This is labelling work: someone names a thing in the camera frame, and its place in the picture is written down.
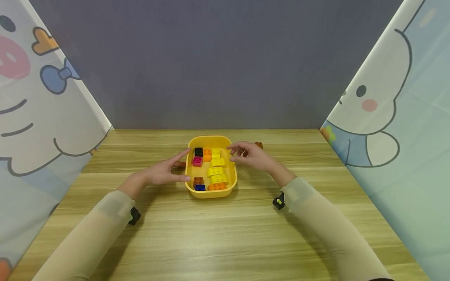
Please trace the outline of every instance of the person's left hand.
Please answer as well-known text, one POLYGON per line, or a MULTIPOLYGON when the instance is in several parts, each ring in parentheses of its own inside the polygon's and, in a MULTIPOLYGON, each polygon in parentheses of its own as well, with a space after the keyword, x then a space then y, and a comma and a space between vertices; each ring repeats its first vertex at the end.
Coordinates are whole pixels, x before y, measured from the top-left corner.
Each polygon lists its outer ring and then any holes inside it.
POLYGON ((166 183, 185 183, 191 180, 191 178, 187 175, 180 174, 172 174, 172 168, 175 167, 185 167, 186 162, 180 161, 186 154, 188 154, 190 148, 186 149, 183 152, 178 153, 170 159, 161 161, 156 163, 153 166, 150 166, 142 171, 139 171, 137 174, 140 174, 144 180, 146 185, 161 185, 166 183))
POLYGON ((185 183, 190 181, 191 178, 187 175, 172 174, 172 168, 186 166, 186 162, 180 160, 188 154, 189 151, 190 148, 178 153, 170 159, 161 161, 137 173, 129 175, 126 181, 124 181, 117 190, 135 200, 141 191, 148 185, 161 185, 175 182, 185 183))

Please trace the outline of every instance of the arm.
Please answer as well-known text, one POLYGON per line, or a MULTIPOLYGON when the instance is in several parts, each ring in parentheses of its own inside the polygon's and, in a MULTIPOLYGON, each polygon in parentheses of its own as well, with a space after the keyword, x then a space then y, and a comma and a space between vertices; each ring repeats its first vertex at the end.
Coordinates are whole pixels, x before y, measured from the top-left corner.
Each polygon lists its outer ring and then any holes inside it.
POLYGON ((172 167, 185 165, 179 160, 188 152, 130 175, 116 191, 108 193, 69 233, 33 281, 88 280, 132 219, 135 199, 146 186, 190 180, 171 173, 172 167))
POLYGON ((362 235, 333 204, 310 184, 263 152, 258 146, 237 142, 229 147, 230 160, 267 172, 281 187, 285 204, 303 225, 311 229, 329 250, 343 281, 389 278, 384 266, 362 235))

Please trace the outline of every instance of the wood grain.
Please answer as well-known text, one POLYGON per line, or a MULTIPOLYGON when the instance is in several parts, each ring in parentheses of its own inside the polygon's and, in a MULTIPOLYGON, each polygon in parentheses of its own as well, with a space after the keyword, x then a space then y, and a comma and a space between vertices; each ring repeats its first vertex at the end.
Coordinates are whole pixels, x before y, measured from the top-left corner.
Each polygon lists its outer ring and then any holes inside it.
MULTIPOLYGON (((262 142, 355 224, 395 280, 428 280, 408 250, 315 130, 114 130, 83 169, 10 280, 30 280, 65 236, 132 172, 171 157, 199 135, 262 142)), ((225 198, 196 199, 179 183, 149 187, 143 217, 128 226, 92 280, 334 280, 316 238, 271 204, 279 188, 238 167, 225 198)))

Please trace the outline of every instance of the pink building block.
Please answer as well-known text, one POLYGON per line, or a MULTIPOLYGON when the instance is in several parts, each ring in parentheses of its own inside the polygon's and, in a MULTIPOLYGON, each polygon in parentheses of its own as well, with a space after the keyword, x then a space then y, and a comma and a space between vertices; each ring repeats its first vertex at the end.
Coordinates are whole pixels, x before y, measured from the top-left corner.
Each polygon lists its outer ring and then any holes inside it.
POLYGON ((203 157, 194 156, 192 159, 192 166, 194 167, 201 167, 203 164, 203 157))

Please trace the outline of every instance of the beige long-sleeve shirt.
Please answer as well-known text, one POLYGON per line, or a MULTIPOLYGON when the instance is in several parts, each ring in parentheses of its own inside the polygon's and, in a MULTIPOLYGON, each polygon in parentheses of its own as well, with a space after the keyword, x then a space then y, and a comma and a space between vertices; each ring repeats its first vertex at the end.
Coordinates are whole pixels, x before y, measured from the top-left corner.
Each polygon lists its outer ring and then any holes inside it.
MULTIPOLYGON (((296 178, 282 191, 289 212, 309 227, 330 251, 339 280, 388 280, 386 269, 357 229, 310 184, 296 178)), ((130 210, 134 205, 120 191, 107 194, 59 245, 33 280, 88 280, 132 219, 130 210)))

